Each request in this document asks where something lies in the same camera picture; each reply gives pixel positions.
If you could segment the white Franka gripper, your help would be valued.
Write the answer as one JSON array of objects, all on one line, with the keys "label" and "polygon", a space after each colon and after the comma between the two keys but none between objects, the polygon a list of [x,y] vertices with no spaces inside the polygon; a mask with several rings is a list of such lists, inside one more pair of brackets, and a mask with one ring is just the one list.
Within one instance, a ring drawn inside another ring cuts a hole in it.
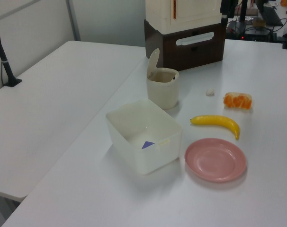
[{"label": "white Franka gripper", "polygon": [[235,8],[235,0],[221,0],[220,13],[222,14],[221,26],[223,29],[227,27],[227,17],[234,17]]}]

